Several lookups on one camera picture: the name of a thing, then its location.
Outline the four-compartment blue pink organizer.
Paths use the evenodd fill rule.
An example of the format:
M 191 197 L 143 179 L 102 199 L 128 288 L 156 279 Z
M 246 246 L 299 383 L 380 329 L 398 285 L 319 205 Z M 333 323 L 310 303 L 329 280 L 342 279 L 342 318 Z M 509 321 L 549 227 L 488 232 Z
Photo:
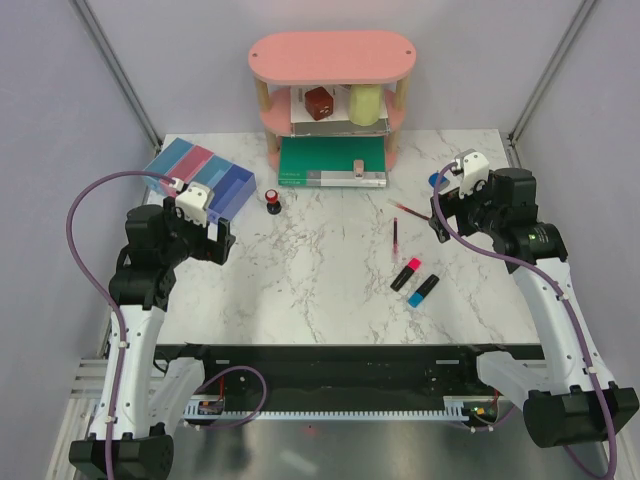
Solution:
M 233 220 L 256 190 L 253 172 L 182 138 L 174 139 L 145 171 L 207 186 L 213 198 L 207 206 L 211 223 Z

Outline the small pink white stapler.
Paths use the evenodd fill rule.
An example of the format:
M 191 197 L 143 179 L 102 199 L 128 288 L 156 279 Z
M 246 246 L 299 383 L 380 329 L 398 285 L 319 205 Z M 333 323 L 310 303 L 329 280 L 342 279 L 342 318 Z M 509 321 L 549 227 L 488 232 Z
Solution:
M 353 162 L 353 174 L 356 179 L 363 179 L 365 174 L 364 161 L 356 159 Z

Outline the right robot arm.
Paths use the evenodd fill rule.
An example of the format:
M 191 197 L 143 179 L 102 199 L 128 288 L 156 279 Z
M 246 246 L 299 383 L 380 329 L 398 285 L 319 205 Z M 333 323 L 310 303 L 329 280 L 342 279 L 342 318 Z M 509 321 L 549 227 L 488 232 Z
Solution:
M 539 337 L 546 371 L 535 373 L 503 351 L 490 351 L 458 368 L 458 381 L 477 394 L 496 388 L 524 417 L 541 448 L 613 443 L 639 410 L 632 387 L 618 386 L 601 359 L 577 301 L 571 295 L 568 253 L 559 230 L 538 219 L 537 184 L 528 170 L 451 163 L 444 169 L 459 187 L 431 198 L 431 228 L 440 242 L 489 236 L 479 254 L 504 262 L 523 295 Z

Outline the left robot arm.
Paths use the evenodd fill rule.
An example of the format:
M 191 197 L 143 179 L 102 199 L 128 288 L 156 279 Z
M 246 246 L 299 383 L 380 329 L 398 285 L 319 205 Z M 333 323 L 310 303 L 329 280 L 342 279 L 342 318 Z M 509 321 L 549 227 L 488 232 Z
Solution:
M 102 395 L 87 438 L 72 442 L 69 451 L 70 463 L 89 479 L 167 478 L 173 434 L 192 394 L 218 385 L 215 364 L 187 357 L 170 361 L 160 385 L 151 386 L 176 266 L 188 258 L 222 265 L 235 241 L 229 221 L 209 239 L 212 198 L 203 186 L 189 187 L 127 215 L 128 243 L 108 288 L 114 311 Z

